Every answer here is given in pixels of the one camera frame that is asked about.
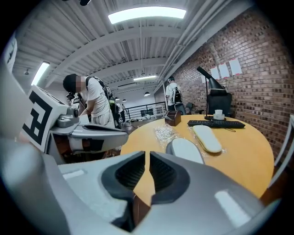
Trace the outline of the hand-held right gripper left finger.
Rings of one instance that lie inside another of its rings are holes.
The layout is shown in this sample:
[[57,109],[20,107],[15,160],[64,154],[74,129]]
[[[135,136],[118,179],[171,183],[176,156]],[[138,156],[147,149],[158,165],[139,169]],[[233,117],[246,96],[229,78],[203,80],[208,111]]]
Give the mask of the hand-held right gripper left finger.
[[43,235],[131,235],[134,194],[125,177],[142,151],[58,165],[29,144],[6,142],[6,188],[21,214]]

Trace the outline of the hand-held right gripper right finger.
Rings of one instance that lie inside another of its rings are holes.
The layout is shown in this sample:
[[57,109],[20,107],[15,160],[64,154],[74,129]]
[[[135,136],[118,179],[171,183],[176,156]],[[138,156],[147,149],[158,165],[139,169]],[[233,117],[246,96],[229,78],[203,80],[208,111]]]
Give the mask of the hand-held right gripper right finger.
[[150,152],[155,194],[135,235],[255,235],[280,200],[268,206],[214,167]]

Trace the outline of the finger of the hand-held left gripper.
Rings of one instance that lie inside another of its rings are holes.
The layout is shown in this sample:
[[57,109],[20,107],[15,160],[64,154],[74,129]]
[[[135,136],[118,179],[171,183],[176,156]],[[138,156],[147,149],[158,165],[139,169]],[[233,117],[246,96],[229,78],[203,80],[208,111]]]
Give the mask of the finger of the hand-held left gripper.
[[110,150],[120,151],[122,146],[110,147],[105,140],[69,138],[72,153],[101,153]]
[[66,128],[54,126],[50,129],[49,134],[75,139],[128,140],[129,137],[128,133],[123,130],[90,123],[76,123]]

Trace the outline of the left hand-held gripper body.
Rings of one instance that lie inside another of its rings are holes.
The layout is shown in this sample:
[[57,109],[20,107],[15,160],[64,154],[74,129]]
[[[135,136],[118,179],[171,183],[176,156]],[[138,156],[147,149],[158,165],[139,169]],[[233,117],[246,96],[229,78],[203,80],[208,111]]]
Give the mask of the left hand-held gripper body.
[[32,108],[21,134],[36,149],[56,157],[76,152],[70,136],[78,126],[78,110],[34,85],[28,93]]

